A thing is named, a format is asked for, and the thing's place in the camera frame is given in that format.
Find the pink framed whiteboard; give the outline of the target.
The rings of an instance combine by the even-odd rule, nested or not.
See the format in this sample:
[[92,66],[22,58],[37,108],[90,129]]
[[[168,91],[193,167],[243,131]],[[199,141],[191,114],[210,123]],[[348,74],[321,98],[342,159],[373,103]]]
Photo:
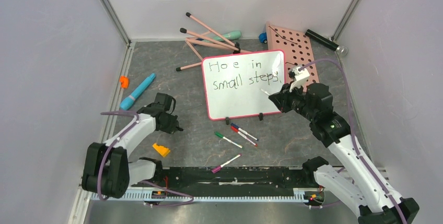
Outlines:
[[279,113],[260,89],[273,94],[285,83],[281,50],[213,56],[202,63],[208,117],[224,120]]

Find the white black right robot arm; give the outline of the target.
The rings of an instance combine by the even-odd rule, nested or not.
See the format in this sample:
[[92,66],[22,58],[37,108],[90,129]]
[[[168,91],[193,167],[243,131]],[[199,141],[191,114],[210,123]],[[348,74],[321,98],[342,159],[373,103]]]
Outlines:
[[269,99],[283,113],[295,111],[306,118],[312,134],[342,163],[353,182],[342,177],[322,157],[303,164],[302,181],[321,185],[357,217],[358,223],[412,223],[419,211],[413,198],[404,198],[382,176],[361,148],[347,121],[333,110],[328,86],[308,85],[307,90],[284,84]]

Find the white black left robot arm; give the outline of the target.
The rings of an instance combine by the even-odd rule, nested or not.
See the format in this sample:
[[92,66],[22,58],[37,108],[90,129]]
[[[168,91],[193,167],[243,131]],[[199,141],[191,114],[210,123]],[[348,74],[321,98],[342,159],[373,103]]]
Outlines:
[[130,117],[131,121],[103,143],[89,145],[81,177],[83,190],[95,193],[102,201],[123,198],[131,186],[147,186],[142,195],[147,203],[157,205],[170,200],[173,205],[187,205],[198,199],[213,201],[264,201],[287,197],[291,193],[283,180],[283,168],[229,168],[225,164],[209,168],[165,169],[153,158],[129,161],[130,154],[150,134],[181,131],[174,114],[174,97],[158,93],[155,100],[138,111],[118,110],[112,115]]

